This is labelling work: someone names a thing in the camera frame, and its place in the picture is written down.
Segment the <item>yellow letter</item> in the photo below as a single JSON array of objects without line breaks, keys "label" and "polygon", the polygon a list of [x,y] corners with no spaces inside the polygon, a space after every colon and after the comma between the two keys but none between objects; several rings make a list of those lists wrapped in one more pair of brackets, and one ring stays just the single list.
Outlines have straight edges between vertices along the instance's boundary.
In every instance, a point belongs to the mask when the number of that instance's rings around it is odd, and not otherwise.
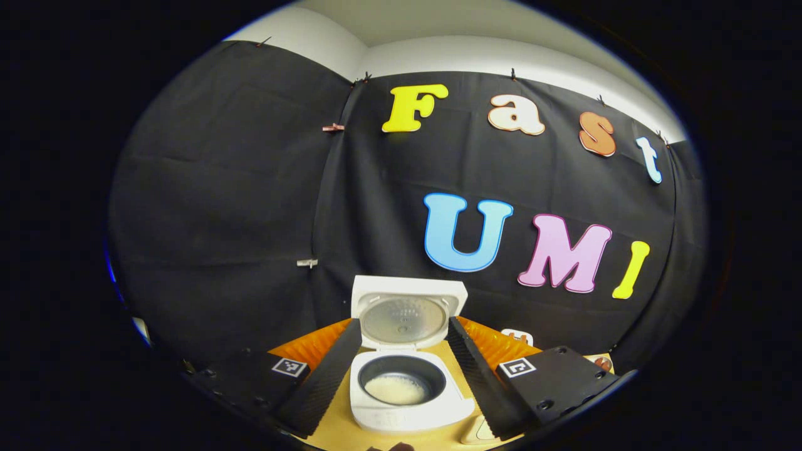
[{"label": "yellow letter", "polygon": [[649,245],[645,242],[632,243],[632,259],[630,260],[630,267],[626,268],[626,274],[621,281],[621,285],[613,290],[613,297],[616,299],[629,299],[632,295],[632,287],[635,285],[635,280],[638,274],[641,273],[641,266],[643,260],[649,255]]},{"label": "yellow letter", "polygon": [[[420,129],[420,121],[415,120],[415,111],[420,112],[420,117],[429,117],[435,110],[435,98],[429,94],[434,94],[438,99],[448,97],[448,89],[442,84],[399,86],[394,87],[390,93],[395,96],[395,100],[390,120],[382,124],[382,131],[385,133],[414,132]],[[418,99],[418,95],[424,93],[426,95]]]}]

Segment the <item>letter m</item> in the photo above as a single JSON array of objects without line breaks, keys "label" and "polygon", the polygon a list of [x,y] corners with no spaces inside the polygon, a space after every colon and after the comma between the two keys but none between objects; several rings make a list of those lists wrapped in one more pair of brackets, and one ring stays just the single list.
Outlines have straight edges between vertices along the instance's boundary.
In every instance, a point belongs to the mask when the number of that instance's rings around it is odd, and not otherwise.
[{"label": "letter m", "polygon": [[552,287],[558,287],[573,271],[573,277],[565,283],[565,289],[574,293],[593,291],[593,279],[604,247],[613,232],[603,225],[592,225],[572,248],[563,218],[553,214],[538,214],[532,222],[538,230],[537,244],[529,268],[520,273],[518,283],[526,286],[545,285],[544,272],[548,263]]}]

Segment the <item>orange letter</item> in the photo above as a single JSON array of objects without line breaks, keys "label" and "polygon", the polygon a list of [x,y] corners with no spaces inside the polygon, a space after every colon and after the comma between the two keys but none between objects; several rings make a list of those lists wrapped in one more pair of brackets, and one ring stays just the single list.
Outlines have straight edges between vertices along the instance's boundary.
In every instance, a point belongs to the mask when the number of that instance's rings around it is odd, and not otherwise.
[{"label": "orange letter", "polygon": [[583,112],[579,115],[579,141],[582,147],[601,156],[611,156],[615,153],[613,125],[604,116],[592,112]]}]

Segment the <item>binder clip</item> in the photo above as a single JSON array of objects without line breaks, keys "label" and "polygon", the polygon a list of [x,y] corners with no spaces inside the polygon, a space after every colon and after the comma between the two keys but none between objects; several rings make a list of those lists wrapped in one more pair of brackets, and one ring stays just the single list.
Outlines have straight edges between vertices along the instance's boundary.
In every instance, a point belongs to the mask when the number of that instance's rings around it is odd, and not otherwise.
[{"label": "binder clip", "polygon": [[332,125],[327,125],[327,126],[323,127],[323,131],[324,132],[339,132],[339,131],[342,131],[342,130],[345,130],[345,129],[346,129],[346,126],[345,125],[340,125],[340,124],[332,124]]}]

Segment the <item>black curtain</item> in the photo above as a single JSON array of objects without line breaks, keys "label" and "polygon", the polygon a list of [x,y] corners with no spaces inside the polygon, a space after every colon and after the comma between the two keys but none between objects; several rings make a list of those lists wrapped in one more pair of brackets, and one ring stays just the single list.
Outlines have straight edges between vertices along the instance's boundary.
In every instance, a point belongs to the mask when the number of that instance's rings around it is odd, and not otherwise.
[{"label": "black curtain", "polygon": [[[443,84],[448,97],[416,132],[385,133],[393,87]],[[545,131],[488,122],[499,94],[533,101]],[[614,126],[616,152],[579,141],[579,115]],[[327,133],[321,127],[343,124]],[[657,152],[653,183],[635,139]],[[464,198],[454,247],[479,245],[479,201],[510,204],[493,263],[444,269],[424,249],[423,197]],[[391,75],[351,83],[276,47],[221,43],[161,93],[136,125],[111,195],[111,238],[132,307],[188,359],[269,348],[350,314],[356,274],[461,280],[462,315],[531,333],[538,347],[613,350],[616,368],[643,364],[694,300],[707,217],[688,143],[667,147],[636,120],[559,87],[473,72]],[[523,286],[533,217],[565,219],[572,245],[610,228],[589,293]],[[628,299],[614,299],[634,241],[649,244]],[[297,260],[316,258],[313,267]]]}]

